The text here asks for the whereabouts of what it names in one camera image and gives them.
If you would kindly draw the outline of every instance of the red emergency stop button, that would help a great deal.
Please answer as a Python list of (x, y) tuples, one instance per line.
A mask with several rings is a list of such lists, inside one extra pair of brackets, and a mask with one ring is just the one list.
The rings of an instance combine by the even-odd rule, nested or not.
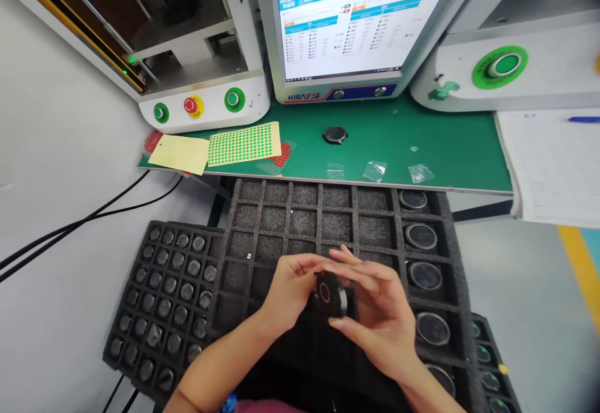
[(190, 96), (183, 101), (183, 108), (193, 119), (198, 119), (204, 113), (204, 103), (198, 96)]
[(196, 113), (196, 110), (198, 109), (198, 103), (193, 97), (189, 97), (183, 101), (183, 108), (185, 108), (186, 112), (188, 113)]

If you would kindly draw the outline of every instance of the monitor screen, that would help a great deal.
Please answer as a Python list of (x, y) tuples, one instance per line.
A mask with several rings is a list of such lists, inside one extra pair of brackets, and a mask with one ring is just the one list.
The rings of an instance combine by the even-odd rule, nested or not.
[(286, 82), (397, 71), (439, 0), (278, 0)]

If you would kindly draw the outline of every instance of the yellow floor line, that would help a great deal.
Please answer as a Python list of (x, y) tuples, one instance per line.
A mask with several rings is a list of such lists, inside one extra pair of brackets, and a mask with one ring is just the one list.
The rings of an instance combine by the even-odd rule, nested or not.
[(600, 334), (600, 278), (581, 232), (576, 227), (559, 226), (558, 233), (573, 266), (575, 278), (586, 301), (596, 332)]

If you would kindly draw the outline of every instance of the foam tray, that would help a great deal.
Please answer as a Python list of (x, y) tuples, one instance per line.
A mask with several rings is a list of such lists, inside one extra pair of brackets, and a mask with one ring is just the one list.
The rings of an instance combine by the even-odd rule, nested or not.
[(486, 361), (486, 358), (483, 358), (484, 361), (482, 361), (479, 359), (479, 353), (477, 355), (480, 376), (482, 372), (490, 372), (499, 381), (499, 388), (496, 391), (489, 389), (482, 384), (486, 396), (486, 411), (493, 411), (490, 403), (497, 399), (506, 406), (507, 413), (521, 413), (521, 408), (517, 402), (517, 396), (514, 393), (511, 381), (509, 380), (508, 375), (500, 370), (501, 365), (503, 365), (502, 357), (498, 351), (498, 346), (492, 335), (492, 329), (489, 326), (488, 320), (477, 313), (473, 313), (473, 331), (479, 331), (479, 335), (477, 335), (477, 333), (474, 334), (476, 336), (476, 345), (485, 348), (489, 355), (489, 361)]
[[(217, 272), (215, 317), (220, 320), (213, 327), (217, 335), (228, 332), (260, 307), (281, 255), (315, 252), (328, 256), (329, 249), (345, 243), (361, 259), (398, 272), (415, 314), (433, 312), (446, 320), (449, 342), (432, 346), (417, 335), (417, 353), (451, 376), (456, 399), (467, 411), (485, 411), (468, 287), (448, 200), (443, 193), (427, 192), (427, 206), (410, 210), (399, 202), (399, 193), (362, 186), (238, 179)], [(419, 251), (406, 242), (404, 228), (417, 223), (435, 230), (438, 242), (433, 249)], [(439, 269), (439, 289), (426, 291), (413, 284), (407, 268), (414, 261)], [(313, 300), (309, 300), (296, 326), (267, 356), (396, 410), (405, 409), (398, 386), (377, 371), (360, 348), (315, 318), (312, 308)]]
[[(166, 240), (169, 233), (172, 233), (173, 236), (171, 242)], [(179, 241), (182, 236), (187, 236), (187, 243), (184, 246), (179, 245), (183, 245), (183, 242)], [(193, 247), (194, 240), (197, 237), (204, 239), (204, 246), (201, 250), (196, 250)], [(211, 324), (213, 323), (214, 305), (217, 301), (218, 290), (216, 289), (216, 280), (207, 281), (204, 278), (204, 273), (206, 268), (210, 267), (213, 267), (214, 270), (209, 270), (209, 272), (216, 273), (223, 249), (222, 239), (222, 229), (178, 222), (151, 221), (127, 278), (102, 359), (110, 367), (118, 369), (130, 378), (132, 384), (143, 394), (161, 405), (168, 401), (173, 389), (188, 368), (187, 354), (190, 347), (198, 345), (201, 349), (204, 349), (214, 340), (215, 333), (211, 329)], [(150, 248), (152, 249), (151, 256), (149, 256), (149, 251), (146, 251)], [(161, 263), (159, 258), (161, 251), (167, 253), (167, 259), (164, 263)], [(189, 272), (189, 265), (192, 261), (197, 261), (199, 264), (197, 275), (192, 275)], [(138, 274), (143, 272), (146, 273), (145, 276), (138, 278)], [(161, 276), (158, 285), (155, 286), (151, 284), (151, 278), (154, 274), (160, 274)], [(171, 277), (176, 281), (176, 287), (172, 292), (168, 292), (171, 289), (168, 288), (167, 280)], [(185, 299), (182, 297), (182, 287), (186, 284), (193, 288), (193, 293), (189, 299), (187, 296), (184, 296)], [(209, 291), (212, 294), (212, 302), (207, 308), (203, 308), (199, 303), (200, 293), (204, 291)], [(137, 296), (132, 295), (131, 298), (128, 298), (132, 292), (136, 292)], [(154, 302), (148, 309), (144, 308), (146, 296), (154, 296)], [(163, 300), (171, 304), (169, 312), (165, 316), (162, 316), (159, 312), (159, 305)], [(179, 307), (187, 312), (186, 319), (181, 324), (178, 324), (174, 318), (174, 312)], [(126, 327), (120, 327), (124, 317), (131, 320)], [(202, 338), (194, 334), (194, 324), (198, 319), (204, 319), (207, 323), (207, 332)], [(136, 333), (136, 324), (139, 320), (147, 323), (141, 334)], [(150, 346), (148, 341), (152, 326), (160, 327), (162, 330), (162, 337), (154, 346)], [(179, 350), (175, 353), (171, 353), (168, 349), (168, 340), (171, 336), (178, 336), (180, 340)], [(111, 352), (111, 346), (115, 340), (121, 343), (120, 346), (116, 346), (119, 348), (119, 352), (116, 354)], [(136, 349), (135, 352), (137, 352), (133, 364), (130, 364), (126, 357), (126, 355), (130, 355), (126, 354), (128, 348), (132, 350), (132, 353), (134, 352), (133, 349)], [(150, 378), (143, 381), (141, 366), (142, 362), (146, 360), (152, 362), (153, 371)], [(161, 388), (159, 374), (164, 369), (169, 369), (174, 374), (174, 380), (169, 389)]]

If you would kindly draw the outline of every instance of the hand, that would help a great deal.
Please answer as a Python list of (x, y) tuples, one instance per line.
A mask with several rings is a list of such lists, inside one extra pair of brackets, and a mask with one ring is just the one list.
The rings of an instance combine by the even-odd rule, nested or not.
[(323, 262), (334, 263), (315, 254), (279, 258), (269, 294), (259, 310), (278, 337), (294, 327), (315, 288), (314, 268)]
[(329, 318), (329, 324), (360, 346), (383, 374), (403, 384), (422, 363), (414, 347), (416, 321), (398, 274), (380, 263), (363, 262), (344, 245), (329, 255), (343, 263), (321, 267), (340, 276), (344, 285), (355, 281), (360, 320)]

